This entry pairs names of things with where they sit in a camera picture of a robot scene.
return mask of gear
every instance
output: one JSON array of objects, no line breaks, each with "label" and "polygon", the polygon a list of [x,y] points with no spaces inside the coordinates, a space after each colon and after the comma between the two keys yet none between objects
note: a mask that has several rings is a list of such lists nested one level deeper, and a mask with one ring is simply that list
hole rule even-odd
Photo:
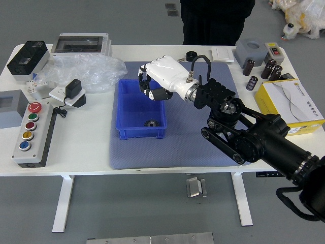
[{"label": "gear", "polygon": [[158,121],[156,121],[156,120],[154,120],[154,119],[150,119],[150,120],[147,120],[147,121],[143,124],[143,126],[158,127],[158,126],[160,126],[160,125],[159,125],[159,122],[158,122]]}]

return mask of blue mat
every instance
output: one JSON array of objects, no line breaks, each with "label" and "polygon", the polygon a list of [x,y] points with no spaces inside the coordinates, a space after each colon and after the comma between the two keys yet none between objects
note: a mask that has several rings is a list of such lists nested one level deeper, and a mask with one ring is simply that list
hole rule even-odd
[{"label": "blue mat", "polygon": [[[124,79],[138,79],[139,66],[145,63],[147,62],[126,62],[128,73]],[[184,62],[182,65],[189,70],[191,63]],[[207,64],[197,62],[194,71],[196,79],[198,75],[202,75],[204,84]],[[212,63],[211,78],[237,92],[226,64]],[[176,93],[170,100],[165,101],[167,128],[164,139],[120,140],[115,128],[117,87],[116,85],[110,138],[110,164],[113,169],[238,165],[201,135],[201,128],[207,126],[210,108],[206,106],[198,110],[192,102],[183,101]]]}]

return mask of white robotic hand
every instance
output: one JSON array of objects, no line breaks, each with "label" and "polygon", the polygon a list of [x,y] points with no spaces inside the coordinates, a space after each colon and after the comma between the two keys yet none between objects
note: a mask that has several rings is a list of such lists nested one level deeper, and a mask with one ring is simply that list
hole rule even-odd
[{"label": "white robotic hand", "polygon": [[[180,63],[170,56],[163,56],[155,61],[139,68],[139,81],[147,73],[147,80],[143,81],[141,91],[152,100],[167,100],[173,92],[177,92],[185,101],[191,100],[191,96],[198,87],[198,81],[192,78],[193,72],[188,72]],[[153,78],[162,88],[150,89],[150,78]]]}]

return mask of yellow box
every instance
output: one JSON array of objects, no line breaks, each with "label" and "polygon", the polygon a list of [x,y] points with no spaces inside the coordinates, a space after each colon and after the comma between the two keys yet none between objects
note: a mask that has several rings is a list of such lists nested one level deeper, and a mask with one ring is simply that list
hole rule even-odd
[{"label": "yellow box", "polygon": [[288,136],[314,132],[325,119],[298,79],[261,84],[255,100],[262,114],[280,114],[291,128]]}]

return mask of blue storage bin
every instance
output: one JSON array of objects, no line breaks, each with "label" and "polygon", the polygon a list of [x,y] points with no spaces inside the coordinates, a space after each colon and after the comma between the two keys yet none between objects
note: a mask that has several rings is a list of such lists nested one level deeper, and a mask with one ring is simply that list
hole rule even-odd
[{"label": "blue storage bin", "polygon": [[[150,88],[160,87],[152,80]],[[144,126],[147,121],[156,121],[159,126]],[[153,101],[139,88],[138,80],[118,82],[116,129],[120,139],[134,137],[164,138],[167,127],[164,101]]]}]

